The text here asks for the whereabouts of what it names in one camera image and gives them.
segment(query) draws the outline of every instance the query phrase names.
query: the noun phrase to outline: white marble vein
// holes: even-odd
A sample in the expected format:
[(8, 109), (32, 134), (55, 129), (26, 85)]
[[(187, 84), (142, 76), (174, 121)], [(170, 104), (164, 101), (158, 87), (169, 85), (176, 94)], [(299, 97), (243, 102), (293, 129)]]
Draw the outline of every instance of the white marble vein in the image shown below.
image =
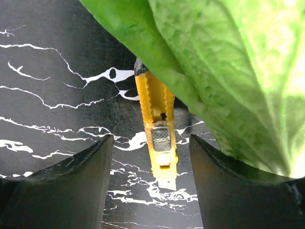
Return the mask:
[(6, 35), (7, 37), (9, 37), (9, 36), (15, 36), (15, 34), (14, 33), (12, 33), (12, 32), (8, 32), (8, 31), (16, 31), (16, 30), (18, 30), (18, 29), (21, 29), (21, 28), (23, 28), (23, 27), (25, 27), (26, 25), (23, 25), (23, 26), (20, 26), (20, 27), (18, 27), (18, 28), (15, 28), (15, 29), (7, 29), (7, 30), (4, 30), (4, 31), (0, 31), (0, 35)]
[(33, 150), (30, 147), (25, 146), (22, 142), (0, 139), (0, 147), (5, 147), (14, 152), (23, 151), (30, 154), (33, 153)]

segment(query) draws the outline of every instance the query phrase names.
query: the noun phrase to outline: box cutter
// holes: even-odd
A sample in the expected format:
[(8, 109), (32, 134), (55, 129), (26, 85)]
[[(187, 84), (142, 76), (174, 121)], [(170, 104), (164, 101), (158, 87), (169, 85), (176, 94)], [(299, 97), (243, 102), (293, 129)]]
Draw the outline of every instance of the box cutter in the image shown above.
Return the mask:
[(134, 75), (139, 94), (152, 174), (158, 186), (176, 190), (176, 138), (173, 121), (175, 96), (137, 58)]

